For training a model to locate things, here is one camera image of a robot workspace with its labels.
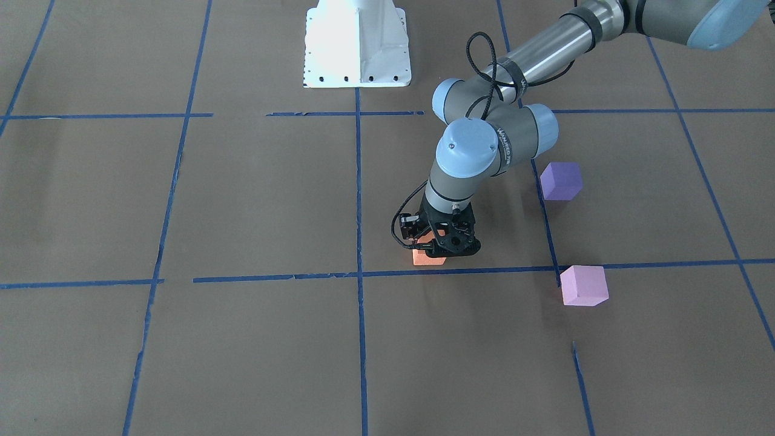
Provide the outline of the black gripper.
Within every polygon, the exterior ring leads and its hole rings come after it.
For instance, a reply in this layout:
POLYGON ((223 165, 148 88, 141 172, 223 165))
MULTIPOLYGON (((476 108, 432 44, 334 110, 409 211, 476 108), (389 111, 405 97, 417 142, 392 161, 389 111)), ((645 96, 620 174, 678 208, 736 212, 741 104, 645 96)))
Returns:
POLYGON ((407 250, 455 257, 467 257, 481 250, 481 241, 475 237, 475 216, 471 205, 449 214, 436 210, 427 199, 423 199, 419 216, 427 226, 423 235, 434 232, 434 241, 415 241, 404 245, 407 250))

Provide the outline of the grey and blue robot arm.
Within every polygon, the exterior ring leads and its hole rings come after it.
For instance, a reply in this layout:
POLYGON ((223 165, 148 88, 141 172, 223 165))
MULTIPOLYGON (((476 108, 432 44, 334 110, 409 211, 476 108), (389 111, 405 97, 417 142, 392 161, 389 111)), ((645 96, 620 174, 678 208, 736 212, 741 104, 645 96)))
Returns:
POLYGON ((468 80, 438 85, 432 110, 446 125, 435 147, 416 213, 398 209, 391 235, 407 250, 431 259, 474 255, 471 201, 482 182, 500 176, 554 146, 559 124, 553 111, 515 102, 531 87, 568 72, 571 64, 603 42, 626 33, 717 51, 737 42, 764 13, 767 1, 579 1, 536 36, 468 80))

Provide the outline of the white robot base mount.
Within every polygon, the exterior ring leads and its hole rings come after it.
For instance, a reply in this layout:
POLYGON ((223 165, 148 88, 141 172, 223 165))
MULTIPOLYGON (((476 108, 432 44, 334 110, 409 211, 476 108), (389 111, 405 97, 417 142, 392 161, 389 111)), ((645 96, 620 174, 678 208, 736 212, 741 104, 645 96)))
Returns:
POLYGON ((392 1, 319 1, 305 19, 305 88, 407 87, 404 9, 392 1))

